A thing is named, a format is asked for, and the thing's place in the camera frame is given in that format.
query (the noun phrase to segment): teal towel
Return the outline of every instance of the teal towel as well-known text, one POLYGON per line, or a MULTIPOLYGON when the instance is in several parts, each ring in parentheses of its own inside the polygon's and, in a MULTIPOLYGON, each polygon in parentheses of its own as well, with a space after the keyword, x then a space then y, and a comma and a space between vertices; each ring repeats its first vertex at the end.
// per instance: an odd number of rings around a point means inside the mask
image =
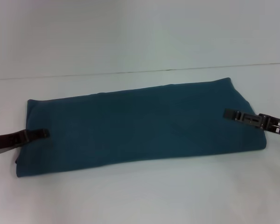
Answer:
POLYGON ((50 138, 21 149, 17 175, 264 149, 264 132, 224 119, 225 108, 254 114, 230 78, 29 100, 26 128, 50 138))

